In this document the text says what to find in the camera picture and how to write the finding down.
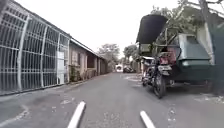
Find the roof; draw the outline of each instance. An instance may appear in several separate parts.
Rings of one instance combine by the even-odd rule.
[[[100,56],[99,54],[95,53],[92,49],[90,49],[89,47],[87,47],[86,45],[82,44],[81,42],[79,42],[78,40],[71,38],[71,41],[73,43],[75,43],[76,45],[80,46],[81,48],[85,49],[86,51],[94,54],[95,56],[101,58],[101,59],[105,59],[104,57]]]

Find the narrow street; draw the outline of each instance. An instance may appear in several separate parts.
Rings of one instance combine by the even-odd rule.
[[[144,110],[156,128],[222,128],[219,97],[172,89],[158,100],[136,74],[111,73],[79,85],[0,97],[0,128],[66,128],[80,101],[86,102],[81,128],[144,128]]]

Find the fence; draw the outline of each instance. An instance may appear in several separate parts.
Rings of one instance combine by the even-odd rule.
[[[8,1],[0,14],[0,95],[68,82],[70,37]]]

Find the house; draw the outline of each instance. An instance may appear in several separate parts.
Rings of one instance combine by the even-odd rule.
[[[70,65],[82,74],[107,72],[106,60],[70,34],[13,0],[0,1],[0,95],[69,83]]]
[[[72,38],[69,44],[69,66],[76,67],[82,79],[86,79],[85,73],[92,72],[91,76],[107,73],[107,62],[78,40]]]

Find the parked car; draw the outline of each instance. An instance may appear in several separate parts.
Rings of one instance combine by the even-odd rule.
[[[125,67],[123,69],[123,73],[135,73],[136,71],[132,69],[131,67]]]

